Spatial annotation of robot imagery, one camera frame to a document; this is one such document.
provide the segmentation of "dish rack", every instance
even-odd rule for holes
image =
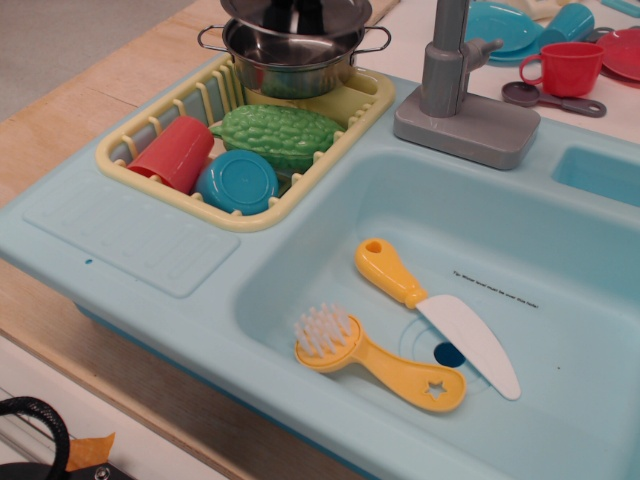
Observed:
[[[102,139],[96,149],[96,162],[106,176],[206,222],[234,232],[255,232],[286,217],[394,100],[391,80],[362,68],[355,68],[345,85],[320,97],[265,97],[245,89],[236,77],[231,55],[222,54]],[[125,168],[180,115],[195,117],[211,126],[239,106],[260,103],[311,110],[345,128],[344,132],[335,133],[333,145],[326,152],[314,154],[313,165],[304,174],[291,176],[289,188],[271,197],[264,212],[246,216],[227,213],[204,203],[198,194],[183,194]]]

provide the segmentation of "orange tag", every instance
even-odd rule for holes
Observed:
[[[116,434],[104,438],[82,438],[71,440],[67,472],[94,467],[109,461],[109,453]]]

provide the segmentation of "faucet handle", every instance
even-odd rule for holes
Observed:
[[[465,42],[462,54],[467,59],[467,73],[486,64],[491,53],[500,50],[503,45],[504,41],[501,38],[496,38],[491,42],[486,42],[481,38],[473,38]]]

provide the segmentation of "toy bitter melon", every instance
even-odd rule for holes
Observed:
[[[251,150],[276,170],[304,172],[315,152],[333,144],[344,129],[316,112],[278,105],[244,105],[227,113],[222,124],[210,127],[227,150]]]

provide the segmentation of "faucet base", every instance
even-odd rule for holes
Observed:
[[[396,110],[393,133],[500,170],[520,164],[540,124],[533,110],[470,93],[456,115],[430,117],[420,110],[420,90],[416,88]]]

